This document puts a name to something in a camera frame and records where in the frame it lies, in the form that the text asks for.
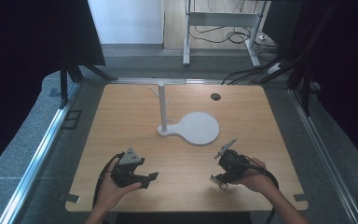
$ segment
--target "robotic hand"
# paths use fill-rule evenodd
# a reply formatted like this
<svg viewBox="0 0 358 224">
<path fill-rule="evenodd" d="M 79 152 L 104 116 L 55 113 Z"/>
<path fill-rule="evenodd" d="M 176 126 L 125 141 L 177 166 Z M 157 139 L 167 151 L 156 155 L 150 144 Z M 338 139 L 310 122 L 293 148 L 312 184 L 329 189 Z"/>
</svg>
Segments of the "robotic hand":
<svg viewBox="0 0 358 224">
<path fill-rule="evenodd" d="M 148 176 L 134 174 L 136 167 L 144 164 L 145 158 L 139 158 L 132 148 L 128 149 L 126 153 L 118 154 L 118 157 L 120 160 L 113 168 L 111 177 L 119 187 L 123 188 L 130 184 L 141 182 L 141 189 L 147 189 L 150 181 L 157 178 L 158 172 Z"/>
<path fill-rule="evenodd" d="M 236 138 L 222 146 L 220 151 L 214 157 L 215 159 L 220 157 L 218 164 L 226 172 L 220 175 L 211 175 L 211 180 L 218 184 L 220 189 L 227 189 L 228 183 L 234 182 L 235 180 L 241 179 L 248 169 L 255 169 L 268 176 L 273 181 L 274 185 L 278 187 L 278 181 L 275 176 L 270 173 L 267 169 L 255 163 L 251 164 L 252 159 L 247 156 L 239 155 L 235 150 L 229 149 L 235 142 Z"/>
</svg>

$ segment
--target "finger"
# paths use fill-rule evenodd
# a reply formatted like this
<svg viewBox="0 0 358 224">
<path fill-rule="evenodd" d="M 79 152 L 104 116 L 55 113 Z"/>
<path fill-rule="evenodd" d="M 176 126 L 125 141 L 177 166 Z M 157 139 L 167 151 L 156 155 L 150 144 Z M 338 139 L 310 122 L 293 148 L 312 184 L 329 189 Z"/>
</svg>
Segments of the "finger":
<svg viewBox="0 0 358 224">
<path fill-rule="evenodd" d="M 230 184 L 232 185 L 239 185 L 241 182 L 240 180 L 234 180 L 233 182 L 231 182 Z"/>
<path fill-rule="evenodd" d="M 140 188 L 142 186 L 141 182 L 137 182 L 131 185 L 128 185 L 127 187 L 123 188 L 125 193 L 130 193 L 132 191 L 137 190 L 138 188 Z"/>
<path fill-rule="evenodd" d="M 108 172 L 112 172 L 113 171 L 113 168 L 115 167 L 115 165 L 117 164 L 118 162 L 118 158 L 115 158 L 109 165 L 109 168 L 107 168 L 107 171 Z"/>
</svg>

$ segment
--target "black cable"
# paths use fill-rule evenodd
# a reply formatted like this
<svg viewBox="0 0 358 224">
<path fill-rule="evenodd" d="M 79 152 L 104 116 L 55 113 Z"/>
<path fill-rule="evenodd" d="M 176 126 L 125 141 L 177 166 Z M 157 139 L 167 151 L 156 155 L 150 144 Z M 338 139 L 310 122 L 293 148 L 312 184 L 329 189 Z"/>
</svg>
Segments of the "black cable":
<svg viewBox="0 0 358 224">
<path fill-rule="evenodd" d="M 265 44 L 260 44 L 260 43 L 257 43 L 255 41 L 255 44 L 258 45 L 258 46 L 261 46 L 261 47 L 267 47 L 267 48 L 279 48 L 278 45 L 265 45 Z"/>
<path fill-rule="evenodd" d="M 236 30 L 235 30 L 236 28 L 237 28 L 237 27 L 234 27 L 234 28 L 233 28 L 233 31 L 232 31 L 232 32 L 229 32 L 229 33 L 227 34 L 227 38 L 228 38 L 228 40 L 229 40 L 231 43 L 234 43 L 234 44 L 243 44 L 243 43 L 245 42 L 245 40 L 247 40 L 250 36 L 247 35 L 246 33 L 243 33 L 243 32 L 240 32 L 240 31 L 236 31 Z M 234 36 L 234 35 L 236 35 L 237 37 L 241 38 L 242 41 L 234 41 L 234 40 L 231 38 L 231 37 Z"/>
<path fill-rule="evenodd" d="M 100 192 L 100 187 L 101 187 L 101 184 L 103 183 L 103 177 L 106 174 L 107 169 L 109 168 L 109 166 L 113 160 L 115 160 L 116 158 L 121 158 L 123 155 L 124 155 L 123 153 L 120 153 L 120 154 L 117 154 L 116 156 L 114 156 L 112 159 L 110 159 L 110 161 L 104 166 L 103 170 L 101 171 L 100 176 L 98 177 L 97 185 L 95 186 L 94 198 L 92 200 L 92 207 L 94 207 L 94 205 L 97 203 L 98 194 Z"/>
<path fill-rule="evenodd" d="M 195 38 L 195 39 L 198 39 L 198 40 L 204 40 L 204 41 L 207 41 L 207 42 L 210 42 L 210 43 L 215 43 L 215 44 L 220 44 L 220 43 L 223 43 L 225 41 L 228 41 L 228 39 L 225 39 L 225 40 L 221 40 L 221 41 L 212 41 L 212 40 L 209 40 L 209 39 L 205 39 L 205 38 L 200 38 L 200 37 L 195 37 L 193 36 L 191 33 L 189 33 L 191 37 Z"/>
<path fill-rule="evenodd" d="M 279 49 L 263 48 L 263 47 L 260 47 L 260 46 L 257 46 L 257 45 L 255 45 L 255 47 L 257 49 L 266 50 L 266 51 L 269 51 L 269 52 L 272 52 L 272 53 L 278 53 L 280 51 Z"/>
<path fill-rule="evenodd" d="M 211 31 L 215 31 L 215 30 L 219 30 L 219 29 L 225 28 L 226 26 L 219 26 L 219 27 L 213 28 L 213 29 L 211 29 L 211 30 L 206 30 L 206 31 L 199 31 L 199 30 L 197 29 L 197 26 L 194 26 L 194 27 L 196 28 L 197 33 L 204 34 L 204 33 L 208 33 L 208 32 L 211 32 Z"/>
<path fill-rule="evenodd" d="M 253 83 L 255 83 L 255 80 L 260 76 L 260 75 L 262 75 L 263 73 L 260 73 L 260 74 L 258 74 L 257 76 L 255 76 L 254 78 L 252 78 L 250 81 L 249 81 L 249 85 L 252 85 Z"/>
<path fill-rule="evenodd" d="M 274 184 L 274 186 L 279 189 L 279 183 L 277 178 L 270 172 L 268 171 L 266 168 L 264 168 L 262 165 L 258 164 L 256 161 L 252 160 L 251 158 L 244 156 L 246 159 L 248 159 L 249 161 L 252 161 L 255 165 L 252 164 L 246 164 L 247 168 L 250 169 L 254 169 L 257 170 L 258 172 L 260 172 L 261 174 L 267 176 L 272 183 Z M 268 218 L 266 220 L 266 224 L 269 224 L 271 222 L 271 220 L 273 219 L 273 217 L 275 216 L 275 208 L 272 207 L 271 211 L 269 212 Z"/>
<path fill-rule="evenodd" d="M 280 61 L 281 58 L 282 58 L 282 57 L 278 55 L 274 60 L 270 61 L 269 63 L 267 63 L 267 64 L 264 65 L 264 66 L 231 73 L 231 74 L 229 74 L 228 76 L 226 76 L 226 77 L 223 79 L 221 85 L 225 84 L 225 81 L 226 81 L 229 77 L 232 77 L 232 76 L 237 75 L 237 74 L 240 74 L 240 73 L 255 71 L 255 72 L 252 73 L 252 74 L 248 74 L 248 75 L 245 75 L 245 76 L 242 76 L 242 77 L 238 77 L 238 78 L 236 78 L 236 79 L 234 79 L 234 80 L 231 80 L 231 81 L 228 83 L 228 85 L 236 84 L 236 83 L 240 82 L 240 81 L 241 81 L 242 79 L 244 79 L 244 78 L 247 78 L 247 77 L 252 76 L 252 75 L 256 75 L 257 73 L 262 72 L 263 70 L 266 70 L 267 68 L 269 68 L 269 67 L 272 66 L 273 64 L 275 64 L 275 63 L 277 63 L 278 61 Z"/>
<path fill-rule="evenodd" d="M 211 12 L 213 12 L 213 10 L 211 9 L 211 7 L 209 6 L 209 0 L 208 0 L 208 8 L 211 10 Z"/>
<path fill-rule="evenodd" d="M 257 2 L 258 2 L 258 1 L 255 1 L 255 8 L 257 7 Z M 255 8 L 254 8 L 254 13 L 255 13 Z"/>
<path fill-rule="evenodd" d="M 241 4 L 241 6 L 240 6 L 240 12 L 242 12 L 243 5 L 245 4 L 245 0 L 240 0 L 240 1 L 238 1 L 238 4 L 234 7 L 234 9 L 232 10 L 232 12 L 235 12 L 235 9 L 236 9 L 240 4 Z"/>
</svg>

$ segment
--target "table surface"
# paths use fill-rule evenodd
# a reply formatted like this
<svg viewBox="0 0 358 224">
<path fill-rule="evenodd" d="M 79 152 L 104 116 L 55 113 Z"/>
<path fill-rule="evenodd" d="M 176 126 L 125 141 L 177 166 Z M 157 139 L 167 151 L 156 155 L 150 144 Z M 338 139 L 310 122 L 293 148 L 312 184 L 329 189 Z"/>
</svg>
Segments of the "table surface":
<svg viewBox="0 0 358 224">
<path fill-rule="evenodd" d="M 139 189 L 122 198 L 118 212 L 233 212 L 270 210 L 271 204 L 245 186 L 229 185 L 221 190 L 209 177 L 224 173 L 214 156 L 234 137 L 231 147 L 239 154 L 265 161 L 276 176 L 285 197 L 299 210 L 307 201 L 282 140 L 264 90 L 258 86 L 166 85 L 168 119 L 180 120 L 194 111 L 214 116 L 220 126 L 218 137 L 208 146 L 194 147 L 178 136 L 162 137 L 158 85 L 111 84 L 104 89 L 89 137 L 78 164 L 70 194 L 77 203 L 66 202 L 68 211 L 90 211 L 95 184 L 105 164 L 116 154 L 132 147 L 144 165 L 137 175 L 159 172 L 148 189 Z M 221 96 L 219 101 L 211 98 Z"/>
</svg>

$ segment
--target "hand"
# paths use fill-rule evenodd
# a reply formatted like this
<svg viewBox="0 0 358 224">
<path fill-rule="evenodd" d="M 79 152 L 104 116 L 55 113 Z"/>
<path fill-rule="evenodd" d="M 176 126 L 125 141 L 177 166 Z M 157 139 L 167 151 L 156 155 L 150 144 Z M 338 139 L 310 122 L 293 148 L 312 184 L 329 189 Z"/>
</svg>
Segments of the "hand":
<svg viewBox="0 0 358 224">
<path fill-rule="evenodd" d="M 142 186 L 140 182 L 128 185 L 125 188 L 120 188 L 118 185 L 116 185 L 113 179 L 110 177 L 110 174 L 117 164 L 117 161 L 118 159 L 112 161 L 109 168 L 107 169 L 107 172 L 103 176 L 103 182 L 99 188 L 97 202 L 92 208 L 91 213 L 86 220 L 87 224 L 103 223 L 103 219 L 106 214 L 116 206 L 116 204 L 124 195 L 135 191 Z"/>
<path fill-rule="evenodd" d="M 263 168 L 266 169 L 265 162 L 259 160 L 258 158 L 252 158 L 252 160 L 253 160 L 251 161 L 252 165 L 261 165 Z M 241 179 L 236 180 L 231 184 L 235 184 L 235 185 L 243 184 L 248 189 L 259 193 L 264 193 L 266 190 L 269 190 L 269 188 L 271 187 L 275 188 L 273 182 L 269 179 L 269 177 L 261 174 L 260 172 L 254 169 L 248 169 L 245 172 L 245 175 Z"/>
<path fill-rule="evenodd" d="M 114 206 L 116 206 L 120 199 L 127 193 L 130 193 L 141 187 L 140 182 L 134 183 L 125 188 L 121 188 L 116 185 L 116 183 L 110 177 L 110 174 L 112 173 L 113 168 L 115 167 L 117 162 L 118 159 L 112 161 L 109 168 L 107 169 L 107 172 L 104 174 L 103 182 L 100 186 L 98 193 L 97 203 L 95 204 L 95 206 L 101 207 L 105 211 L 109 211 Z"/>
</svg>

